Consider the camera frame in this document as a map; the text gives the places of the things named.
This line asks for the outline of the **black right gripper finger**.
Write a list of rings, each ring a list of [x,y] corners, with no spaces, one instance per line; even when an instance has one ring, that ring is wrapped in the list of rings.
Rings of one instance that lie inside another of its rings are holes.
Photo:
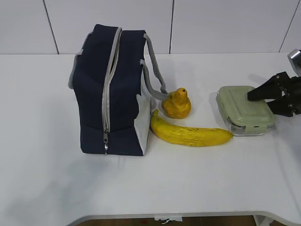
[[[249,91],[247,93],[247,99],[249,101],[259,101],[259,100],[284,100],[285,96],[282,95],[282,85],[285,80],[284,74],[276,74],[272,76],[268,81],[266,81],[261,86]]]
[[[279,99],[268,102],[268,106],[270,110],[276,115],[293,117],[291,104],[285,97],[281,97]]]

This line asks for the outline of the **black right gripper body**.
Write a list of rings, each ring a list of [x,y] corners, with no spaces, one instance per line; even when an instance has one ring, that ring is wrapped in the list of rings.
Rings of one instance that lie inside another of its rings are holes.
[[[301,110],[301,78],[300,77],[289,77],[286,72],[278,73],[284,74],[285,80],[282,85],[282,95],[287,98],[291,104],[293,111]]]

